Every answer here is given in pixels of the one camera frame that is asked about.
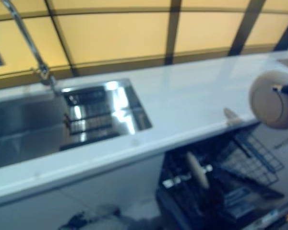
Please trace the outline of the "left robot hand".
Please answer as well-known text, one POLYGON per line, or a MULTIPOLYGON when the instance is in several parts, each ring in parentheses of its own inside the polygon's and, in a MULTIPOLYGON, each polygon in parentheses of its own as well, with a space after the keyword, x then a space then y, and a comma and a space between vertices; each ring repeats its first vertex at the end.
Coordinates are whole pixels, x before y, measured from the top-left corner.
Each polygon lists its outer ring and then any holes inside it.
POLYGON ((84 212, 76 213, 72 216, 67 223, 59 227, 59 230, 79 230, 88 224, 87 219, 84 217, 84 212))

